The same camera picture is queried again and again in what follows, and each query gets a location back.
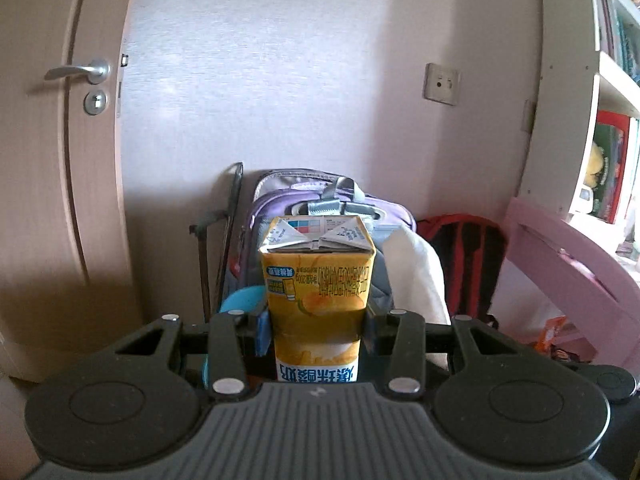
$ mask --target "yellow plush toy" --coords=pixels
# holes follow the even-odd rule
[[[597,175],[602,171],[603,166],[604,157],[602,156],[602,149],[595,142],[592,142],[589,163],[587,164],[587,171],[584,175],[585,186],[589,186],[593,189],[598,185]]]

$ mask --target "ribbed gray surface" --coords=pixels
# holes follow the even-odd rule
[[[385,399],[369,383],[265,384],[251,400],[215,407],[188,444],[154,464],[91,474],[46,463],[30,478],[612,479],[594,463],[551,472],[487,465],[442,438],[418,404]]]

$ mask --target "upside-down carton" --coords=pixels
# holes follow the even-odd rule
[[[278,379],[355,381],[376,255],[360,217],[275,218],[260,252]]]

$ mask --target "bookshelf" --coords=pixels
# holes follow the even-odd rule
[[[640,45],[640,11],[631,0],[612,1],[630,41]],[[624,238],[622,196],[612,223],[577,211],[598,110],[640,119],[640,87],[600,49],[596,0],[543,0],[540,91],[519,196],[613,253]],[[625,168],[627,196],[629,179]]]

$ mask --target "backpack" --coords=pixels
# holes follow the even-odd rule
[[[440,257],[449,315],[466,314],[497,328],[487,311],[507,248],[500,226],[479,216],[453,214],[419,221],[417,233]]]
[[[264,284],[258,247],[276,216],[355,214],[363,219],[378,250],[369,297],[389,308],[391,286],[382,243],[402,225],[415,231],[415,219],[404,206],[365,194],[352,178],[324,171],[273,170],[258,180],[240,237],[238,288]]]

